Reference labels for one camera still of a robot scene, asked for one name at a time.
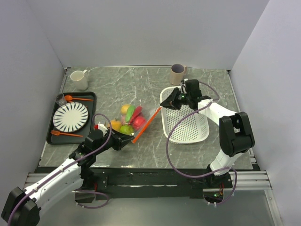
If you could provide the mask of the green pear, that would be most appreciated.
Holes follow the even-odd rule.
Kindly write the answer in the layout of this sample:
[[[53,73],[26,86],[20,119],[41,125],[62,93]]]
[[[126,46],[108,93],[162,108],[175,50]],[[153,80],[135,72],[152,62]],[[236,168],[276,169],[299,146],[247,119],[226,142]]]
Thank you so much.
[[[127,134],[127,135],[131,135],[132,133],[134,133],[134,129],[131,125],[122,125],[120,127],[120,132],[123,134]]]

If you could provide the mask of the orange peach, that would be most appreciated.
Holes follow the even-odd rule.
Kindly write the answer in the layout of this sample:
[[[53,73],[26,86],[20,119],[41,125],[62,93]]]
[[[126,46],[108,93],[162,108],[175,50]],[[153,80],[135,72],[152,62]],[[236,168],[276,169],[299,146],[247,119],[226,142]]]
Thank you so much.
[[[116,120],[116,119],[111,120],[111,128],[113,130],[120,131],[121,127],[122,127],[122,122],[121,121]]]

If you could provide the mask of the purple onion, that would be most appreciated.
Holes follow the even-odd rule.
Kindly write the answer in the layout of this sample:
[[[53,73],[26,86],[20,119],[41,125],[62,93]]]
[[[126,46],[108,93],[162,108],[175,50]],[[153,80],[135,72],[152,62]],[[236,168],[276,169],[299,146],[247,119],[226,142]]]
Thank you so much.
[[[126,122],[126,116],[125,115],[122,115],[121,118],[120,118],[120,121],[121,123],[124,125],[124,124],[127,124]]]

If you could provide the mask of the clear zip top bag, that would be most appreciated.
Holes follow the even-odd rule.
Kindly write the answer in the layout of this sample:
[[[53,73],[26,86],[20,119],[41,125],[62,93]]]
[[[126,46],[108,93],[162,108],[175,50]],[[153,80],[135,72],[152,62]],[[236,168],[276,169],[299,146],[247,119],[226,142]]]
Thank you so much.
[[[112,128],[122,134],[132,135],[132,143],[135,144],[161,109],[161,106],[122,105],[111,120]]]

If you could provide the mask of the red apple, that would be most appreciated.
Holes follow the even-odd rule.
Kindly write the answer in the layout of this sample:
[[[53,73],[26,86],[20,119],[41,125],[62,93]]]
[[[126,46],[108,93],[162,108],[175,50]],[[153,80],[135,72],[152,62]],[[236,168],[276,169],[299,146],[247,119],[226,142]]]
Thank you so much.
[[[137,116],[133,121],[132,121],[132,127],[135,130],[139,130],[146,122],[146,119],[143,116]]]

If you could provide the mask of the red chili pepper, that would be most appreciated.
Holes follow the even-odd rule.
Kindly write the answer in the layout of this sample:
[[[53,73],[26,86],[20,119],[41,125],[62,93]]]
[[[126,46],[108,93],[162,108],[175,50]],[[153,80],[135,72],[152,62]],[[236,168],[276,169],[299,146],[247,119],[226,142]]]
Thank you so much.
[[[132,117],[131,117],[131,119],[130,119],[130,123],[141,113],[141,111],[142,111],[142,107],[141,106],[138,106],[136,109],[135,109],[135,111],[133,112],[133,114],[132,114]]]

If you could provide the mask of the green bitter gourd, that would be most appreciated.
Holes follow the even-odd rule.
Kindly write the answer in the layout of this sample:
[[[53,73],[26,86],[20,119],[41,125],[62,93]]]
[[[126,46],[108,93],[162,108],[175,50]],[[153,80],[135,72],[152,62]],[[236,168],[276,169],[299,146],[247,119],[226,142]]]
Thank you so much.
[[[132,118],[133,113],[135,112],[136,107],[134,105],[130,105],[127,109],[125,115],[125,122],[129,123],[130,119]]]

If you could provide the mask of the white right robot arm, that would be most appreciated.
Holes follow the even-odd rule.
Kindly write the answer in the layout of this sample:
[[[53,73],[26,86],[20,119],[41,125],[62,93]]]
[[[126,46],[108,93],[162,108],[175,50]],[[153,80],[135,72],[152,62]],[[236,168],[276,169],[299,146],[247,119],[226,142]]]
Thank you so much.
[[[184,81],[182,87],[175,87],[172,93],[162,100],[160,106],[170,110],[180,110],[187,105],[193,111],[180,119],[176,126],[184,120],[200,113],[219,127],[220,151],[209,165],[208,172],[203,175],[187,175],[172,167],[178,174],[187,178],[204,178],[210,187],[217,187],[222,182],[222,175],[227,174],[235,161],[249,149],[254,147],[255,140],[249,117],[245,112],[231,111],[217,103],[219,96],[211,98],[202,95],[201,82],[196,79]]]

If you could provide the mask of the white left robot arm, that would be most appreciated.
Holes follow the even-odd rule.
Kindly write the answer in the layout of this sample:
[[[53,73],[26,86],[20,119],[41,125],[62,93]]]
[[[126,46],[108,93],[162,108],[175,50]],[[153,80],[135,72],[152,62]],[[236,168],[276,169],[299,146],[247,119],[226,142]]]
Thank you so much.
[[[68,193],[93,185],[90,166],[96,156],[113,148],[121,150],[134,136],[115,130],[93,130],[69,157],[55,170],[35,184],[14,188],[8,195],[1,218],[9,226],[35,226],[40,217]]]

